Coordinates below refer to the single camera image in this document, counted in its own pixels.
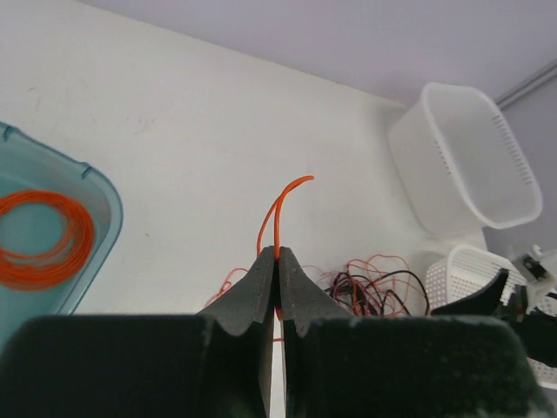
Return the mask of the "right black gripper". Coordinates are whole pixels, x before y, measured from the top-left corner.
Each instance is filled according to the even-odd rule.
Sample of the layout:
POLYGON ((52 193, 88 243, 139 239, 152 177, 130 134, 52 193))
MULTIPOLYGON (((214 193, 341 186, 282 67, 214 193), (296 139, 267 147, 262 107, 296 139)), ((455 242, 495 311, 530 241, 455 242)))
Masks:
POLYGON ((485 287, 465 298, 435 308, 432 316, 490 316, 495 313, 496 318, 507 323, 518 335, 529 358, 556 361, 556 317, 537 308, 527 313, 525 286, 515 285, 507 303, 500 302, 508 277, 509 270, 501 268, 485 287))

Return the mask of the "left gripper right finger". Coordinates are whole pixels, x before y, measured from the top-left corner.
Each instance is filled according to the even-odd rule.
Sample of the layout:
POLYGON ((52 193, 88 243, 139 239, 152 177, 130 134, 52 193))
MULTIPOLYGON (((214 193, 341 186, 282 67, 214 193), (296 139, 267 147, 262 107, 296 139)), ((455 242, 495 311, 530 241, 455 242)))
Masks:
POLYGON ((280 249, 285 415, 347 417, 355 410, 355 316, 316 285, 289 248, 280 249))

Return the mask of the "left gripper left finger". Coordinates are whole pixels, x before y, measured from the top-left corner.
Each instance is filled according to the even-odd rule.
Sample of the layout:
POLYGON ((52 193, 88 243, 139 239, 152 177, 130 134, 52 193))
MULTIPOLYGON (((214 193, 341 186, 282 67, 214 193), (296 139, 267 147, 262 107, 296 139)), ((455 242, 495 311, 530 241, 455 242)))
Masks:
POLYGON ((198 313, 205 321, 198 375, 202 417, 270 414, 275 265, 268 246, 239 282, 198 313))

